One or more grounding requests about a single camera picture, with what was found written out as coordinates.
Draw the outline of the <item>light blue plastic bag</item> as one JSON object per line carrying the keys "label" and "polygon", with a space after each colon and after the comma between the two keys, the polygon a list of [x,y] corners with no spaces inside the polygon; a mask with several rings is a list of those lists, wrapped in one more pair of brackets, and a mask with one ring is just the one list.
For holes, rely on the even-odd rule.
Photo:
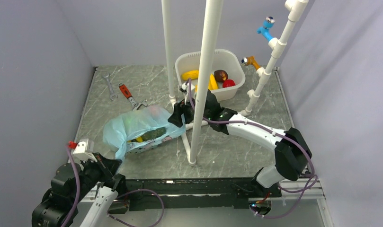
{"label": "light blue plastic bag", "polygon": [[[126,153],[139,153],[181,136],[186,132],[185,126],[177,127],[168,122],[171,114],[164,108],[161,116],[154,118],[146,108],[123,113],[109,120],[103,129],[103,142],[115,152],[115,159],[124,160]],[[134,139],[144,133],[165,127],[167,132],[159,138],[143,142]]]}

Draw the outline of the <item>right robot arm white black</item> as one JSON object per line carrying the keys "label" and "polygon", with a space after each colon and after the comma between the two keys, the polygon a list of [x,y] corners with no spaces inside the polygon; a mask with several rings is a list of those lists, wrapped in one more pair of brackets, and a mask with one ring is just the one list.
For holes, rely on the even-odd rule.
{"label": "right robot arm white black", "polygon": [[274,153],[275,163],[258,170],[254,176],[251,189],[256,196],[265,195],[271,186],[282,180],[297,181],[311,162],[312,153],[299,130],[291,127],[285,131],[252,121],[220,106],[210,91],[203,119],[214,131],[247,139]]}

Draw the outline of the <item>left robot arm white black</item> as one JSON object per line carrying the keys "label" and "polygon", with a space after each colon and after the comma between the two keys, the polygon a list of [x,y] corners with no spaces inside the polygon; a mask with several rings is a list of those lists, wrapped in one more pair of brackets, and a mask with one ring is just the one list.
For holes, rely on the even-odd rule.
{"label": "left robot arm white black", "polygon": [[94,153],[87,160],[60,166],[51,187],[32,212],[34,227],[68,227],[78,214],[79,202],[94,188],[97,194],[81,226],[96,227],[115,199],[126,194],[125,176],[117,173],[121,160],[108,159]]}

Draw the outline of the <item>yellow fake banana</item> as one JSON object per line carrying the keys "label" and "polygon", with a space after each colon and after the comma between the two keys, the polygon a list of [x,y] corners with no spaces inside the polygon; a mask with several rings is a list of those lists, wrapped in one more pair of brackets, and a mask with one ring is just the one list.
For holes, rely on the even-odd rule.
{"label": "yellow fake banana", "polygon": [[219,86],[218,86],[217,81],[216,81],[216,79],[215,79],[213,74],[210,74],[208,89],[209,90],[217,90],[217,89],[219,89]]}

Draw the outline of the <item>red fake apple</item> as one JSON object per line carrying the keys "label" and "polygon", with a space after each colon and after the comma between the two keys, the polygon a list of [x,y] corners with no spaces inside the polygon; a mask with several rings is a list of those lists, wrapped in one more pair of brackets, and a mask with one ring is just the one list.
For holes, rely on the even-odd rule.
{"label": "red fake apple", "polygon": [[225,81],[223,82],[222,87],[223,87],[223,88],[228,88],[228,87],[233,87],[233,86],[235,86],[235,85],[236,85],[236,83],[234,82],[234,80],[232,80],[232,79],[227,79],[227,80],[225,80]]}

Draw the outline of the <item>dark brown fake fruit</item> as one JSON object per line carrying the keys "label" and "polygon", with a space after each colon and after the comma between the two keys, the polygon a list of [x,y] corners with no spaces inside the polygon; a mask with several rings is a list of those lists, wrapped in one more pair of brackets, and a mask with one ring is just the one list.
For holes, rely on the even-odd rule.
{"label": "dark brown fake fruit", "polygon": [[224,70],[216,70],[214,72],[214,78],[217,82],[223,83],[229,78],[229,76],[228,73]]}

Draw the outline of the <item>green netted fake melon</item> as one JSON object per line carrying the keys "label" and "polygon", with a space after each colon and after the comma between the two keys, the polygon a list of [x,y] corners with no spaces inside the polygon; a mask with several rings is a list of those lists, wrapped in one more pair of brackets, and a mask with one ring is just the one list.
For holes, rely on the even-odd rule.
{"label": "green netted fake melon", "polygon": [[148,140],[154,140],[156,138],[161,137],[162,135],[165,135],[167,132],[167,129],[165,127],[160,127],[155,130],[148,131],[144,133],[141,138],[143,141],[148,141]]}

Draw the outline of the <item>orange toy faucet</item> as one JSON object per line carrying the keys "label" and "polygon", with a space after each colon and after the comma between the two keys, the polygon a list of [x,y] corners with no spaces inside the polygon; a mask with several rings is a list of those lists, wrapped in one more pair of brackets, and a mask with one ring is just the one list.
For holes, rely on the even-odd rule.
{"label": "orange toy faucet", "polygon": [[241,63],[245,66],[253,66],[255,70],[258,70],[261,66],[257,63],[254,56],[243,57]]}

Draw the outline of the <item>silver open-end wrench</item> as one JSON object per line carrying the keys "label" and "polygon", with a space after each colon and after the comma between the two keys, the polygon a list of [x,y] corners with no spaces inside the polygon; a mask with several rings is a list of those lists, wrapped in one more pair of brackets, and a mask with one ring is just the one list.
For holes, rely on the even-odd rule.
{"label": "silver open-end wrench", "polygon": [[110,98],[110,100],[114,101],[115,99],[118,98],[118,95],[114,92],[114,89],[112,87],[112,84],[110,81],[110,74],[103,76],[103,78],[105,79],[105,81],[107,83],[107,88],[109,90],[109,98]]}

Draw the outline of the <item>blue toy faucet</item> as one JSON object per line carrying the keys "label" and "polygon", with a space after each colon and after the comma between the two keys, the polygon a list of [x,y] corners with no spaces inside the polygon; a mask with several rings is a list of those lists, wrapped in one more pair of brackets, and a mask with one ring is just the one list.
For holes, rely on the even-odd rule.
{"label": "blue toy faucet", "polygon": [[262,35],[268,42],[273,39],[270,29],[273,27],[275,20],[272,16],[267,16],[263,25],[257,29],[257,34]]}

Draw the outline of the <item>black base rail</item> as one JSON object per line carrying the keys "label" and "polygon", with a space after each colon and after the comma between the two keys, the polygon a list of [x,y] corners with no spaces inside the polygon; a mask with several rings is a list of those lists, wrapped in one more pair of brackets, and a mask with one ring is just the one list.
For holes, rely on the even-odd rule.
{"label": "black base rail", "polygon": [[127,179],[118,200],[130,211],[232,207],[248,209],[253,202],[282,196],[279,185],[260,189],[251,177]]}

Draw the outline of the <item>red handled adjustable wrench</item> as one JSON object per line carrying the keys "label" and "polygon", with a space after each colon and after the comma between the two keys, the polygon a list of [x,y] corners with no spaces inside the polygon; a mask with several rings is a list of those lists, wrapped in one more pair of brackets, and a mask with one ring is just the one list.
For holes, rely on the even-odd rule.
{"label": "red handled adjustable wrench", "polygon": [[123,83],[119,83],[118,84],[118,87],[120,89],[120,91],[122,92],[122,94],[127,98],[127,100],[131,103],[132,105],[132,111],[136,111],[136,110],[139,110],[139,108],[141,106],[144,106],[144,107],[147,107],[148,104],[146,103],[146,100],[142,101],[142,102],[137,102],[133,95],[131,94],[131,92],[129,91],[129,89],[126,87],[125,84]]}

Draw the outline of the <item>white PVC pipe frame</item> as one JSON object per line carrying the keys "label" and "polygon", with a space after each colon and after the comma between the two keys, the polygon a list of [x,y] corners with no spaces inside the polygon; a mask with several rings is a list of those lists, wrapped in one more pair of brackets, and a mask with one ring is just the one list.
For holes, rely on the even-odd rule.
{"label": "white PVC pipe frame", "polygon": [[[202,88],[208,88],[208,84],[210,81],[209,69],[211,68],[214,59],[214,47],[216,46],[223,3],[223,0],[206,1],[201,47],[202,56],[200,60],[207,60],[208,62],[200,64],[200,70],[202,72],[201,78],[198,81],[198,85],[201,85]],[[240,114],[242,114],[243,116],[248,116],[251,113],[253,106],[258,101],[264,85],[269,80],[273,67],[284,52],[291,32],[294,29],[295,24],[301,18],[307,5],[307,0],[287,0],[285,2],[285,8],[289,11],[288,21],[280,38],[272,38],[268,41],[268,46],[272,49],[271,57],[265,68],[261,67],[256,69],[256,73],[260,76],[260,80],[256,89],[251,90],[248,93],[250,98],[249,104],[245,107],[244,110],[240,112]],[[201,104],[197,105],[197,117],[195,118],[195,121],[197,121],[196,126],[194,126],[193,123],[186,125],[187,129],[192,129],[194,127],[196,129],[195,131],[193,131],[191,143],[189,143],[186,134],[182,134],[181,136],[186,149],[187,160],[191,166],[194,166],[196,164],[196,138],[200,135],[201,127],[203,125],[207,125],[207,122],[202,120],[202,108],[204,104],[205,102],[202,102]]]}

